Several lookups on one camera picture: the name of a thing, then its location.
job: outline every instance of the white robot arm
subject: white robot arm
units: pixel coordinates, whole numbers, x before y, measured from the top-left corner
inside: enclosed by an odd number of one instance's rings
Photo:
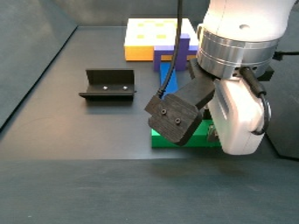
[[[210,0],[198,25],[197,62],[218,78],[208,107],[221,148],[232,155],[255,152],[263,138],[263,132],[256,133],[265,109],[269,111],[252,93],[240,68],[255,77],[265,72],[293,4],[295,0]]]
[[[178,0],[177,21],[181,21]],[[295,0],[209,0],[198,25],[198,51],[190,60],[192,80],[160,99],[170,78],[145,106],[149,126],[174,144],[184,145],[201,122],[208,103],[224,152],[245,155],[257,149],[269,120],[265,90],[257,82],[268,68]],[[178,49],[180,29],[176,32]]]

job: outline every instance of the blue lego brick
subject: blue lego brick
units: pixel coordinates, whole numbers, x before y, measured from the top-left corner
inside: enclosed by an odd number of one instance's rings
[[[164,83],[164,78],[165,78],[165,75],[168,73],[169,66],[170,66],[170,63],[166,63],[166,62],[162,62],[161,65],[160,65],[160,82],[161,82],[161,85]],[[165,88],[165,91],[164,91],[162,95],[172,94],[172,93],[176,92],[176,90],[177,90],[176,74],[174,74],[174,70],[172,70],[172,78],[168,82],[168,86]]]

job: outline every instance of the black metal bracket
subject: black metal bracket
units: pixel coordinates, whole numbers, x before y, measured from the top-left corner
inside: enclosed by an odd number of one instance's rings
[[[88,69],[88,90],[78,96],[90,101],[132,101],[134,71],[132,69]]]

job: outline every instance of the green block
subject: green block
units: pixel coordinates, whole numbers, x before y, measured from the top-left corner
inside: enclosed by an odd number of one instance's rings
[[[164,139],[162,136],[152,129],[152,148],[197,148],[197,147],[220,147],[220,142],[208,142],[208,129],[212,120],[202,120],[198,128],[194,130],[189,142],[184,146],[178,146]]]

